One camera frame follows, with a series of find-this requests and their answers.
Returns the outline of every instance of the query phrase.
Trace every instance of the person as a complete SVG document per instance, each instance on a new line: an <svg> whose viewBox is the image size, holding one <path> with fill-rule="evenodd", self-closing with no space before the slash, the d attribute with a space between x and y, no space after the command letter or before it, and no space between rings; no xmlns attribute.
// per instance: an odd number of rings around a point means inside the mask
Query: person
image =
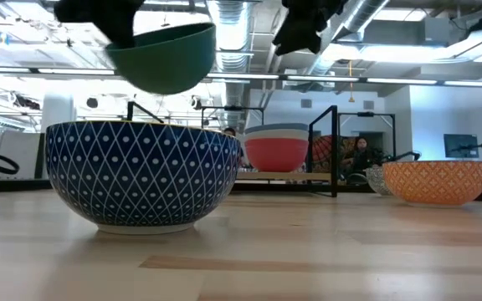
<svg viewBox="0 0 482 301"><path fill-rule="evenodd" d="M346 174L361 173L372 166L372 151L367 147L367 140L364 137L357 137L354 150L347 153L341 165Z"/></svg>
<svg viewBox="0 0 482 301"><path fill-rule="evenodd" d="M224 129L224 130L223 130L223 133L226 134L226 135L231 135L231 136L233 136L233 137L236 136L235 129L234 129L234 128L231 128L231 127L228 127L228 128L226 128L226 129ZM240 159L241 165L244 165L244 152L243 152L243 148L239 149L239 152L240 152L239 159Z"/></svg>

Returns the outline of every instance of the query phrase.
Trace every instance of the orange patterned bowl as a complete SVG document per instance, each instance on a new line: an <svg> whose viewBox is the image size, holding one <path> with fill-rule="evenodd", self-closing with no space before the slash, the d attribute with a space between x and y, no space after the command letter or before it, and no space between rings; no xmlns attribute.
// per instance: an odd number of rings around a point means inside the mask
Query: orange patterned bowl
<svg viewBox="0 0 482 301"><path fill-rule="evenodd" d="M451 207L482 192L480 161L413 161L382 165L390 191L411 205Z"/></svg>

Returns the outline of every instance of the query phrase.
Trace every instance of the red bowl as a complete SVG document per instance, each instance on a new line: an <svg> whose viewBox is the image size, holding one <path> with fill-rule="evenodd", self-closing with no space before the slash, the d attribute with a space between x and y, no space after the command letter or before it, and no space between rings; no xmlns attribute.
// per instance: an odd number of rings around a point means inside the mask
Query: red bowl
<svg viewBox="0 0 482 301"><path fill-rule="evenodd" d="M292 172L302 166L308 141L285 138L252 139L245 142L250 164L258 171Z"/></svg>

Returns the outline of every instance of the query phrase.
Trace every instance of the gray bowl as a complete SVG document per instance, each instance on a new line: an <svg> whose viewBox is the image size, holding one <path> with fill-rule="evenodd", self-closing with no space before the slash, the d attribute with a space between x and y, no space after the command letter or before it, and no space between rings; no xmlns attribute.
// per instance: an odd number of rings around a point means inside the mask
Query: gray bowl
<svg viewBox="0 0 482 301"><path fill-rule="evenodd" d="M382 172L382 166L374 166L365 169L367 183L374 192L380 194L381 196L392 196L392 192L386 186L384 181L384 174Z"/></svg>

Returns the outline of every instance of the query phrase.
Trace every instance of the bowl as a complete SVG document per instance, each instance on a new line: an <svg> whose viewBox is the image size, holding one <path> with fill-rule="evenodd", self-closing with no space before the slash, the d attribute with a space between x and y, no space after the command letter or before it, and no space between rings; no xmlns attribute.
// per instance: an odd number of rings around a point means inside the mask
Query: bowl
<svg viewBox="0 0 482 301"><path fill-rule="evenodd" d="M244 135L244 140L262 139L262 138L285 138L308 140L308 132L305 130L259 130Z"/></svg>
<svg viewBox="0 0 482 301"><path fill-rule="evenodd" d="M245 150L258 171L292 172L305 162L308 141L300 139L263 138L245 141Z"/></svg>
<svg viewBox="0 0 482 301"><path fill-rule="evenodd" d="M382 165L390 191L411 205L456 207L482 192L481 161L411 161Z"/></svg>
<svg viewBox="0 0 482 301"><path fill-rule="evenodd" d="M105 48L116 72L154 94L187 91L205 78L215 62L215 25L194 23L135 36L134 48Z"/></svg>
<svg viewBox="0 0 482 301"><path fill-rule="evenodd" d="M371 187L374 192L380 194L381 196L391 196L392 192L386 186L384 181L383 169L381 166L374 166L365 169L367 184Z"/></svg>
<svg viewBox="0 0 482 301"><path fill-rule="evenodd" d="M283 124L272 124L272 125L257 125L249 127L244 131L244 134L250 134L261 130L303 130L308 131L308 125L301 123L283 123Z"/></svg>
<svg viewBox="0 0 482 301"><path fill-rule="evenodd" d="M240 143L179 125L86 121L46 130L49 180L66 205L118 234L188 229L230 193Z"/></svg>

